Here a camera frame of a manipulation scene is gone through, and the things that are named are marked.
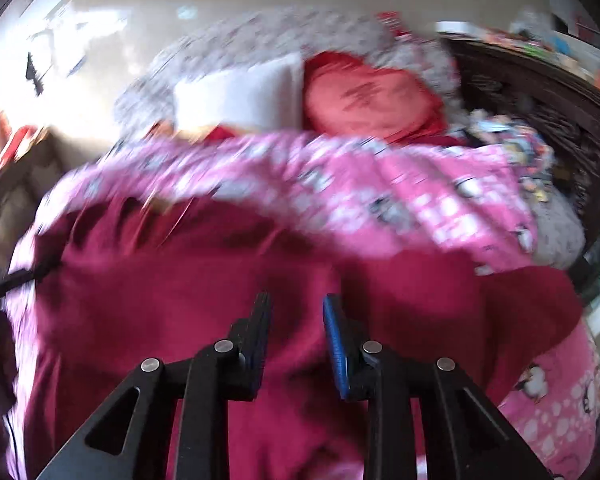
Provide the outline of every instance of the white pillow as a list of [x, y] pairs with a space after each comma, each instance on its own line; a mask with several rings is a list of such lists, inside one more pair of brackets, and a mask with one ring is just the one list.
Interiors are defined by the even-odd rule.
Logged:
[[250, 67], [236, 67], [177, 83], [176, 126], [196, 130], [230, 124], [270, 132], [302, 129], [300, 53], [288, 54]]

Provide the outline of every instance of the red pillow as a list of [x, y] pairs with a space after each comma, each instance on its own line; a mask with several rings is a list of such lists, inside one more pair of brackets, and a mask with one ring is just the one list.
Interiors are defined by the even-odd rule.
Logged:
[[446, 130], [442, 100], [408, 70], [323, 52], [305, 65], [304, 81], [305, 114], [317, 132], [406, 143]]

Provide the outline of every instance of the beige wall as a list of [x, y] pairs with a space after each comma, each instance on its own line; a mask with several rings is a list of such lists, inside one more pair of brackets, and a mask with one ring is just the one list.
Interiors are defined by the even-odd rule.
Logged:
[[[431, 32], [437, 20], [467, 20], [507, 28], [523, 6], [542, 12], [549, 9], [548, 0], [62, 0], [62, 3], [67, 1], [72, 1], [78, 12], [114, 10], [125, 20], [125, 27], [89, 40], [83, 67], [66, 80], [48, 84], [45, 94], [35, 98], [31, 83], [24, 81], [26, 37], [35, 29], [31, 26], [34, 19], [31, 12], [21, 18], [12, 13], [9, 20], [0, 23], [0, 106], [13, 118], [13, 126], [25, 121], [55, 124], [86, 156], [97, 155], [115, 142], [118, 134], [110, 116], [111, 105], [146, 69], [155, 54], [177, 38], [219, 18], [261, 7], [318, 4], [366, 12], [400, 10], [410, 27]], [[58, 3], [60, 0], [40, 0], [40, 8], [51, 9]], [[195, 19], [179, 19], [177, 10], [181, 6], [194, 7]]]

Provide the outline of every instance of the metal pin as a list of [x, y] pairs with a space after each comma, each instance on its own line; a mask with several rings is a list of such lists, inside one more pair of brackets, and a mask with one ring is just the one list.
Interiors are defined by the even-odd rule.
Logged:
[[440, 368], [443, 372], [450, 372], [451, 370], [456, 368], [456, 363], [454, 362], [454, 360], [448, 357], [441, 357], [440, 359], [438, 359], [438, 362], [436, 364], [438, 365], [438, 368]]
[[228, 339], [221, 339], [214, 345], [214, 350], [216, 352], [220, 352], [221, 354], [225, 354], [234, 349], [234, 344]]
[[365, 341], [362, 349], [368, 354], [378, 354], [382, 351], [382, 345], [378, 341]]
[[143, 372], [153, 372], [156, 371], [160, 367], [160, 361], [154, 357], [149, 357], [142, 361], [140, 368], [142, 368]]

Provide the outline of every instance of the red cloth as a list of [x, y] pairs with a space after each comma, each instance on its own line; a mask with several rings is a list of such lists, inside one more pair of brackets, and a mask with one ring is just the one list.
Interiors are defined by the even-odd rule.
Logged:
[[133, 199], [67, 214], [36, 240], [36, 260], [58, 251], [62, 266], [36, 289], [30, 478], [129, 370], [150, 356], [193, 356], [224, 337], [262, 290], [274, 303], [264, 381], [254, 403], [229, 409], [237, 480], [312, 478], [362, 460], [363, 405], [340, 402], [331, 378], [322, 326], [328, 292], [342, 293], [349, 316], [400, 354], [452, 357], [494, 402], [581, 314], [559, 270], [477, 277], [464, 253], [339, 260], [270, 219], [208, 197], [163, 215]]
[[337, 52], [305, 63], [304, 110], [309, 127], [334, 136], [408, 144], [446, 130], [442, 100], [414, 73]]

